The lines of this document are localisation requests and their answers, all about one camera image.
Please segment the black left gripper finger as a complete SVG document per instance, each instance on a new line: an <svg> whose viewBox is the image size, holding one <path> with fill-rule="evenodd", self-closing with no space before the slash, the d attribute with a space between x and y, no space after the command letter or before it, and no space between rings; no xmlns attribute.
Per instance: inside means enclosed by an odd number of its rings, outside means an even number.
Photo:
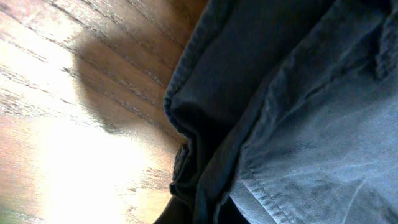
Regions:
<svg viewBox="0 0 398 224"><path fill-rule="evenodd" d="M172 197L154 224L191 224L192 213L180 200ZM249 224L231 198L220 207L218 224Z"/></svg>

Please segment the navy blue shorts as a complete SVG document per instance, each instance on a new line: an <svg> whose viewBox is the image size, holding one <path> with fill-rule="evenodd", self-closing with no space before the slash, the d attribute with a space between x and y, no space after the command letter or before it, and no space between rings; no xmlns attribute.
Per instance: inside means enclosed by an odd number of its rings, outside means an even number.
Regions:
<svg viewBox="0 0 398 224"><path fill-rule="evenodd" d="M395 0L211 0L164 108L192 223L397 222Z"/></svg>

